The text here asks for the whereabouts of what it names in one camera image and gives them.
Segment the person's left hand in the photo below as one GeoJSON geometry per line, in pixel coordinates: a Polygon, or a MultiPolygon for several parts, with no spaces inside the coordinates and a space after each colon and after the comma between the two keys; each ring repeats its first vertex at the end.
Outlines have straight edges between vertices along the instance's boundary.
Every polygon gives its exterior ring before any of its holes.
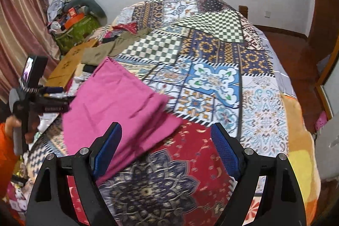
{"type": "MultiPolygon", "coordinates": [[[[35,133],[37,133],[37,127],[40,124],[40,117],[37,115],[33,121],[31,126],[29,127],[29,131],[25,134],[25,140],[27,144],[31,144],[34,140],[35,133]]],[[[5,121],[5,135],[9,138],[13,138],[14,128],[21,127],[21,121],[17,119],[14,115],[11,115],[6,118],[5,121]]]]}

